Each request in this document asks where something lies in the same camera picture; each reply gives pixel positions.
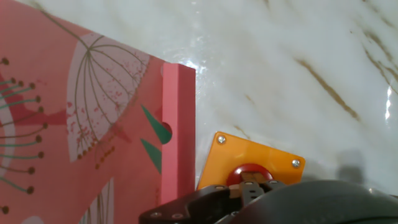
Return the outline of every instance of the white marble surface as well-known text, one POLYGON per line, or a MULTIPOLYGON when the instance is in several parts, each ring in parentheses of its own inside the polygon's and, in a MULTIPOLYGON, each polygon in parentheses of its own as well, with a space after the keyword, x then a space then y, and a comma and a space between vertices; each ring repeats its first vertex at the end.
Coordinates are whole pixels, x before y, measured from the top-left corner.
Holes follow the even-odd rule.
POLYGON ((305 180, 398 195, 398 1, 37 2, 197 69, 198 175, 226 131, 305 157, 305 180))

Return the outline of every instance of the brown marble vein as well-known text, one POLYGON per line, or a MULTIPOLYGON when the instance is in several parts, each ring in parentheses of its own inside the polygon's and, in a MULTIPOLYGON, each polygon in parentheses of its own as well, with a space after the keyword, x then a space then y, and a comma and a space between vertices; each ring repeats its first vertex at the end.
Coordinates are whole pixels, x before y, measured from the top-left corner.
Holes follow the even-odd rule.
POLYGON ((324 79, 317 72, 315 72, 314 69, 306 61, 296 59, 296 62, 301 64, 301 66, 305 67, 311 73, 311 75, 318 81, 322 88, 336 101, 336 103, 338 103, 345 111, 347 111, 355 120, 361 121, 357 112, 349 107, 341 98, 341 96, 337 94, 337 92, 330 85, 328 85, 326 81, 324 81, 324 79))
POLYGON ((246 97, 246 99, 248 99, 248 100, 250 101, 250 103, 252 103, 253 105, 256 105, 256 104, 254 103, 254 101, 250 98, 249 95, 245 94, 244 96, 246 97))
POLYGON ((386 49, 384 44, 381 42, 380 38, 375 33, 370 32, 370 31, 364 31, 363 33, 365 34, 366 37, 368 37, 371 40, 373 40, 380 47, 380 49, 384 52, 384 54, 386 55, 388 61, 392 62, 392 55, 386 49))
POLYGON ((363 47, 363 49, 365 50, 366 56, 368 57, 368 59, 372 62, 372 64, 379 70, 381 76, 384 78, 384 80, 386 81, 386 83, 391 87, 391 89, 398 94, 398 92, 391 86, 390 81, 388 80, 388 78, 386 77, 386 74, 384 73, 384 70, 382 68, 385 67, 381 62, 377 62, 375 61, 372 56, 369 54, 369 52, 365 49, 365 47, 363 47))
POLYGON ((242 132, 242 134, 245 135, 248 140, 251 140, 250 136, 248 136, 239 126, 234 125, 234 128, 236 128, 238 131, 242 132))

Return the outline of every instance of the black plastic part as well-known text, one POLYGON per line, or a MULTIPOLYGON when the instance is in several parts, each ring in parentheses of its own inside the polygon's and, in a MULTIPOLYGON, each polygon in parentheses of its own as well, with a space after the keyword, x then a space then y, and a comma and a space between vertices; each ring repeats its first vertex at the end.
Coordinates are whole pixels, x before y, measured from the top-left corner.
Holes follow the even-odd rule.
POLYGON ((268 192, 270 190, 276 190, 281 187, 286 187, 286 185, 283 182, 278 181, 278 180, 269 180, 269 181, 263 183, 262 186, 264 187, 264 190, 266 192, 268 192))
POLYGON ((357 184, 320 180, 271 190, 240 210, 229 224, 377 222, 398 222, 396 198, 357 184))
POLYGON ((141 214, 139 223, 214 224, 240 209, 240 198, 230 199, 227 186, 209 186, 141 214))
POLYGON ((264 190, 259 186, 257 182, 241 182, 239 190, 241 191, 241 200, 243 207, 247 206, 254 199, 264 194, 264 190))

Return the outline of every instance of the dandelion illustration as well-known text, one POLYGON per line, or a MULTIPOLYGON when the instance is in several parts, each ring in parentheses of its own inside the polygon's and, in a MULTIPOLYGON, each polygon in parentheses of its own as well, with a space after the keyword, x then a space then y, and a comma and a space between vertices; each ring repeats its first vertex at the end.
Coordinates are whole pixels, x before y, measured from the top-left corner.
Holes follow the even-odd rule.
POLYGON ((42 11, 45 17, 76 38, 67 88, 67 131, 70 161, 94 151, 96 165, 115 150, 103 136, 126 109, 141 82, 150 56, 90 33, 82 37, 42 11))
MULTIPOLYGON (((9 65, 7 58, 1 60, 0 65, 9 65)), ((11 162, 14 159, 17 160, 32 160, 42 159, 44 152, 38 154, 32 154, 24 148, 39 144, 43 141, 41 131, 47 129, 48 124, 42 123, 41 127, 35 131, 31 131, 24 134, 16 135, 16 125, 21 122, 26 122, 29 119, 34 119, 35 115, 43 113, 44 109, 38 106, 36 112, 31 112, 23 116, 16 116, 18 114, 18 107, 24 106, 28 103, 40 103, 40 97, 36 96, 22 100, 19 96, 23 92, 34 91, 35 84, 31 83, 27 87, 24 86, 23 81, 18 81, 12 78, 7 81, 0 82, 0 128, 3 135, 0 135, 0 182, 10 185, 13 189, 26 194, 34 193, 34 186, 21 186, 18 183, 5 178, 5 174, 8 172, 14 173, 15 175, 34 175, 35 167, 12 167, 11 162)), ((0 205, 0 209, 3 214, 9 212, 7 205, 0 205)))

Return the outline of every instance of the pink packaging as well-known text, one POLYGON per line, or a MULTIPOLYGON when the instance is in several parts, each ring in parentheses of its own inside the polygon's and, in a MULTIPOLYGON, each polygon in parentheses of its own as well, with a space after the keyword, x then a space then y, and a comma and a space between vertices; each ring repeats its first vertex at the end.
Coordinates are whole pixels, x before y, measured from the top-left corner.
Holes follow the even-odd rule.
POLYGON ((194 189, 195 71, 12 0, 0 123, 0 223, 137 223, 194 189))

